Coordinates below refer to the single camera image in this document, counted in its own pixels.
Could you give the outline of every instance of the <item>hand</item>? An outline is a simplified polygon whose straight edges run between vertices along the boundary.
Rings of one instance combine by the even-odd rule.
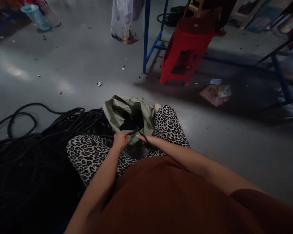
[[[147,144],[146,144],[146,140],[144,139],[144,137],[141,136],[140,134],[136,135],[136,137],[138,139],[142,140],[142,146],[143,146],[143,148],[146,148],[147,147]],[[155,143],[156,143],[156,141],[158,139],[157,137],[154,137],[154,136],[152,136],[150,134],[146,134],[146,138],[149,141],[149,143],[151,144],[151,146],[156,147],[155,146]]]
[[[119,132],[114,135],[114,143],[112,148],[121,151],[128,144],[128,133],[131,131]]]

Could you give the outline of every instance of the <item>blue plastic basket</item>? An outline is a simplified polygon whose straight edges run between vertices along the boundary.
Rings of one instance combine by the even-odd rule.
[[[37,5],[27,5],[21,8],[24,12],[42,31],[47,31],[51,26],[46,21],[46,18],[41,14]]]

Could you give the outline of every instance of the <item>person's left hand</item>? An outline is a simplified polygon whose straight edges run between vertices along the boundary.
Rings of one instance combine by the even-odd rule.
[[[128,133],[130,132],[131,131],[115,133],[113,148],[121,151],[128,144],[128,138],[129,138]]]

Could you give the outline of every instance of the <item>white litter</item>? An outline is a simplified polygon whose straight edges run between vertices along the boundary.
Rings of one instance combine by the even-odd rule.
[[[211,79],[211,81],[209,83],[212,85],[220,85],[221,79]]]

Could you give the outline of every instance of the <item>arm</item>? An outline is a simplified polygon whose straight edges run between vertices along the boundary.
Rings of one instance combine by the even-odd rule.
[[[65,234],[93,233],[94,223],[109,201],[115,181],[118,158],[121,150],[128,143],[129,136],[127,134],[129,132],[120,132],[114,135],[114,144],[82,196]]]
[[[137,137],[144,141],[142,136],[137,135]],[[146,137],[154,147],[162,150],[187,171],[215,185],[225,194],[230,195],[238,189],[253,189],[263,192],[234,171],[192,149],[175,145],[151,135]]]

